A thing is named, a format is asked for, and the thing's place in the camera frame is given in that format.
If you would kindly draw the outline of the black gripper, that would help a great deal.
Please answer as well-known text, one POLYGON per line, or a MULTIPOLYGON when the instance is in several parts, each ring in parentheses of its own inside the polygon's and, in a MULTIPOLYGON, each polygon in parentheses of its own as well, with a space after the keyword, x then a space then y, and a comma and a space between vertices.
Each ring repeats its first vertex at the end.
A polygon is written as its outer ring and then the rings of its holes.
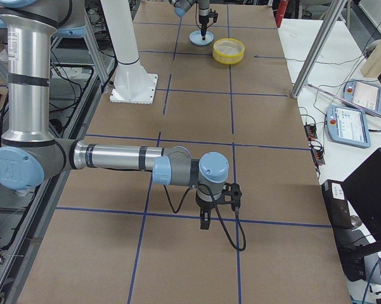
POLYGON ((211 210, 215 208, 215 205, 211 201, 199 201, 200 207, 200 228, 201 230, 209 230, 211 221, 211 210))
POLYGON ((198 7, 198 19, 201 24, 200 35, 202 40, 205 40, 205 35, 207 32, 207 24, 209 22, 210 9, 204 7, 198 7))

